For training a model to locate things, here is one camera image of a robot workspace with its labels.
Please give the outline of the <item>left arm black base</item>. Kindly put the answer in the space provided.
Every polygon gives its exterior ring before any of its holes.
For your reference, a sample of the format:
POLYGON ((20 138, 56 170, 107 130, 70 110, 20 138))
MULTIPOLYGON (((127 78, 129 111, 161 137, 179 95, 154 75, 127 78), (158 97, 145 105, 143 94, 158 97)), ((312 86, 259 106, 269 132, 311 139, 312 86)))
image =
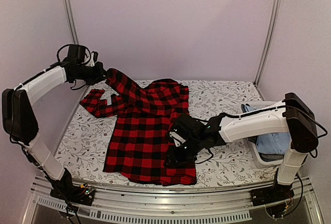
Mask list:
POLYGON ((76 186, 72 182, 70 172, 65 169, 60 180, 49 179, 52 185, 50 196, 70 203, 77 203, 91 206, 95 196, 95 188, 88 186, 86 183, 76 186))

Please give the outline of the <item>red black plaid shirt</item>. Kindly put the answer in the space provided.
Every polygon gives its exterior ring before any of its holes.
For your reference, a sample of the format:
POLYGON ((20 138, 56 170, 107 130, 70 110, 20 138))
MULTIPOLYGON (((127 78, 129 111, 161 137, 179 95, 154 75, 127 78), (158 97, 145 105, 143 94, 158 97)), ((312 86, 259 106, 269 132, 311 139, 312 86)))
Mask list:
POLYGON ((196 184, 194 163, 165 167, 167 151, 174 146, 166 134, 180 115, 189 112, 189 87, 172 79, 141 87, 117 69, 108 70, 106 84, 115 91, 111 103, 101 98, 102 89, 92 89, 80 101, 96 118, 117 117, 103 171, 139 184, 196 184))

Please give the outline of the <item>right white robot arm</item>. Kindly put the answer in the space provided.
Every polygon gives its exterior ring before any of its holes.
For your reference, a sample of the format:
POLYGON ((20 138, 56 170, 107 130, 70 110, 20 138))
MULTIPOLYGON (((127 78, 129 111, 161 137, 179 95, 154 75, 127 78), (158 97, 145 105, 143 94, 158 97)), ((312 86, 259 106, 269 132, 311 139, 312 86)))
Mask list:
POLYGON ((240 115, 222 112, 202 121, 182 114, 167 133, 175 144, 168 148, 164 165, 177 168, 193 163, 201 150, 243 138, 289 133, 291 142, 277 170, 276 183, 267 191, 271 201, 279 201, 287 194, 287 186, 293 183, 307 155, 317 148, 317 125, 314 113, 295 93, 287 93, 284 100, 271 106, 240 115))

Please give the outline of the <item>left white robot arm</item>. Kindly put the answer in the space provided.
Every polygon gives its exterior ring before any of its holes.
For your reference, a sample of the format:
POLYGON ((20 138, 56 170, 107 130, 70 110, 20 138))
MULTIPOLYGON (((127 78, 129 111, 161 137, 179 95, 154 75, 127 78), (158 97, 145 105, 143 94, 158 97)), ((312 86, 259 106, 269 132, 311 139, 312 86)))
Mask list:
POLYGON ((105 78, 106 70, 101 62, 93 66, 64 63, 47 68, 17 87, 3 91, 3 128, 9 134, 10 142, 20 145, 36 166, 52 180, 61 180, 65 168, 40 138, 34 104, 66 82, 83 80, 86 85, 94 85, 105 78))

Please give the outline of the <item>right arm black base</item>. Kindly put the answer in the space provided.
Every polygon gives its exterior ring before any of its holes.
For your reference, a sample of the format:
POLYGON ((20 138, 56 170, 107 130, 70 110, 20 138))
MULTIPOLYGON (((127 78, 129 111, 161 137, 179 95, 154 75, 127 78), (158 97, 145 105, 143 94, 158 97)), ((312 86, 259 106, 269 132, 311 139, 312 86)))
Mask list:
POLYGON ((292 198, 294 191, 292 184, 283 185, 274 181, 271 186, 251 190, 250 195, 253 206, 260 206, 292 198))

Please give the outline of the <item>white plastic laundry basket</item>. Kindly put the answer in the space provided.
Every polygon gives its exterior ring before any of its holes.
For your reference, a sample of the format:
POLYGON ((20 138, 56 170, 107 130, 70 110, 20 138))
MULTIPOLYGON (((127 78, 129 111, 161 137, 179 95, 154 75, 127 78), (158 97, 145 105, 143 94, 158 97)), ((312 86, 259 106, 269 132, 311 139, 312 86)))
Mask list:
POLYGON ((259 154, 257 151, 257 148, 255 144, 249 142, 246 138, 246 141, 250 144, 252 147, 253 153, 257 158, 257 167, 271 167, 281 164, 281 161, 283 160, 284 156, 277 156, 277 155, 262 155, 259 154))

